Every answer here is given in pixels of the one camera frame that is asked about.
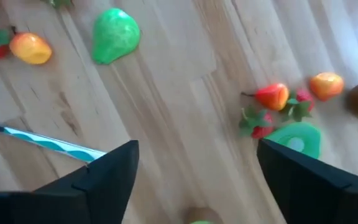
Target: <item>stem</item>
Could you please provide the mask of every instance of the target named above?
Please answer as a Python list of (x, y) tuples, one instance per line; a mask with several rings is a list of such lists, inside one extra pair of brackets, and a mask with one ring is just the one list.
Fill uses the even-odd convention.
[(17, 34), (16, 26), (11, 26), (11, 30), (12, 30), (13, 35)]
[(242, 114), (242, 118), (244, 120), (248, 119), (247, 115), (246, 115), (246, 110), (244, 108), (241, 108), (241, 114)]
[(255, 94), (247, 94), (247, 93), (244, 93), (244, 92), (241, 92), (241, 95), (243, 95), (243, 96), (255, 96)]

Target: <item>toy apple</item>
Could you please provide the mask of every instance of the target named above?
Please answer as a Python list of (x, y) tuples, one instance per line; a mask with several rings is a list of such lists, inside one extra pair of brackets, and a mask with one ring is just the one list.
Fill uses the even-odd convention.
[(323, 72), (310, 80), (310, 90), (321, 101), (327, 101), (342, 93), (344, 81), (333, 72)]
[(9, 43), (9, 48), (16, 57), (32, 65), (43, 64), (52, 55), (48, 43), (30, 32), (16, 34)]

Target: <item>green pear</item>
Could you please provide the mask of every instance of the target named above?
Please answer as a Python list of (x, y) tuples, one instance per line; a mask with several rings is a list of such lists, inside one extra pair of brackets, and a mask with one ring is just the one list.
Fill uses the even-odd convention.
[(136, 21), (121, 9), (108, 9), (93, 26), (92, 58), (98, 64), (110, 64), (135, 50), (139, 40)]

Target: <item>strawberry leaves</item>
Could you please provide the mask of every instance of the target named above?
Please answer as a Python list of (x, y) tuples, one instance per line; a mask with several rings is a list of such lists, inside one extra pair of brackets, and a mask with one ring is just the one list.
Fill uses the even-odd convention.
[(309, 108), (311, 105), (311, 101), (301, 101), (299, 102), (297, 99), (296, 92), (292, 91), (290, 93), (290, 98), (287, 101), (287, 105), (282, 110), (283, 113), (283, 121), (288, 121), (293, 119), (297, 122), (302, 121), (304, 117), (311, 118)]
[(265, 120), (267, 110), (256, 110), (249, 106), (246, 109), (241, 109), (242, 119), (239, 122), (240, 136), (249, 136), (254, 132), (256, 127), (270, 127), (272, 124)]

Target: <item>red strawberry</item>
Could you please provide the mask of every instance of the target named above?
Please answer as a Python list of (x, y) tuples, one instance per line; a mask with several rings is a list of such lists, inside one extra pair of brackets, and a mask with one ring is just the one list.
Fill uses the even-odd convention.
[(302, 121), (304, 117), (311, 117), (310, 111), (314, 107), (313, 97), (306, 90), (299, 89), (296, 92), (290, 93), (290, 98), (287, 101), (283, 113), (284, 121), (294, 119), (295, 121)]
[(240, 134), (255, 139), (263, 138), (273, 132), (272, 115), (267, 110), (256, 112), (252, 107), (242, 109), (242, 119), (239, 123)]
[(313, 101), (313, 97), (311, 96), (311, 94), (304, 90), (304, 89), (299, 89), (296, 91), (296, 100), (298, 100), (299, 102), (303, 102), (303, 101), (310, 101), (310, 106), (308, 108), (308, 111), (310, 112), (313, 107), (314, 107), (314, 101)]

